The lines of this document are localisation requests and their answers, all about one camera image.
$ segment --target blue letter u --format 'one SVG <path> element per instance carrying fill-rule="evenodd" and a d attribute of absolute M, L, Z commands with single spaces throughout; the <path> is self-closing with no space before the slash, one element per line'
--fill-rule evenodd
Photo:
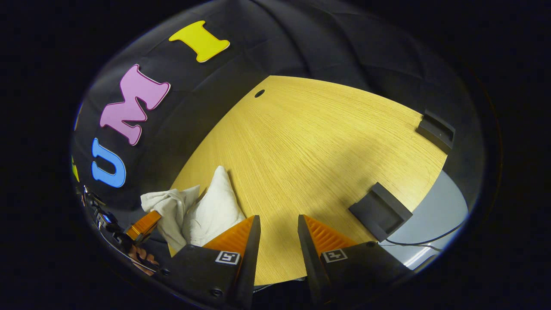
<path fill-rule="evenodd" d="M 94 142 L 92 143 L 92 156 L 100 156 L 115 166 L 115 174 L 110 174 L 104 170 L 101 170 L 96 162 L 92 162 L 92 176 L 95 180 L 102 181 L 103 183 L 113 186 L 114 188 L 119 188 L 125 183 L 125 164 L 119 156 L 101 146 L 98 142 L 98 138 L 94 138 Z"/>

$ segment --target light wood tabletop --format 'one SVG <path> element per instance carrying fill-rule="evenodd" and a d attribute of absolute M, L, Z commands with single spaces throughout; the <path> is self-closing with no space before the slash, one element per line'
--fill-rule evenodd
<path fill-rule="evenodd" d="M 348 207 L 375 183 L 410 211 L 419 205 L 446 160 L 415 132 L 421 119 L 363 90 L 269 76 L 218 122 L 172 188 L 203 192 L 224 166 L 245 217 L 260 215 L 255 285 L 297 279 L 306 275 L 299 214 L 361 243 L 375 238 Z"/>

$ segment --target hand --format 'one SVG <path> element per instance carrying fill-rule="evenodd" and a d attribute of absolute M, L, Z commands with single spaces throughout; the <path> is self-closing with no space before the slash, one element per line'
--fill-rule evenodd
<path fill-rule="evenodd" d="M 155 257 L 151 254 L 147 254 L 147 252 L 142 249 L 142 248 L 137 248 L 135 247 L 134 245 L 132 245 L 132 248 L 130 249 L 130 253 L 128 253 L 128 256 L 130 256 L 131 258 L 135 259 L 136 261 L 139 261 L 138 260 L 138 257 L 137 255 L 139 255 L 139 257 L 143 260 L 147 260 L 148 262 L 152 263 L 152 264 L 155 264 L 157 266 L 159 266 L 159 263 L 157 263 L 155 261 Z M 155 273 L 152 272 L 151 270 L 148 270 L 148 269 L 145 269 L 144 267 L 140 266 L 140 265 L 137 265 L 136 263 L 134 263 L 134 266 L 138 267 L 141 271 L 145 272 L 148 276 L 152 276 L 154 275 Z"/>

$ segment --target white cloth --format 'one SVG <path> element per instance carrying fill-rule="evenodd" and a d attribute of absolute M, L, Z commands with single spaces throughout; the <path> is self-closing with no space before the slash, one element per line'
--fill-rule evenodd
<path fill-rule="evenodd" d="M 193 206 L 198 195 L 199 185 L 141 196 L 145 212 L 161 214 L 157 229 L 176 252 L 187 243 L 202 247 L 245 219 L 224 167 L 218 166 L 207 193 Z"/>

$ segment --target pink letter m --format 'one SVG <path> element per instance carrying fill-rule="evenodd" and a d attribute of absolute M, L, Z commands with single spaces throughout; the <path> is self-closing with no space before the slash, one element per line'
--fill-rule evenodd
<path fill-rule="evenodd" d="M 139 105 L 137 98 L 145 102 L 148 110 L 159 105 L 170 89 L 169 83 L 157 83 L 146 77 L 134 65 L 121 80 L 123 102 L 111 103 L 105 106 L 101 113 L 100 126 L 109 126 L 128 138 L 130 145 L 136 145 L 142 135 L 139 125 L 130 126 L 125 121 L 146 121 L 147 115 Z"/>

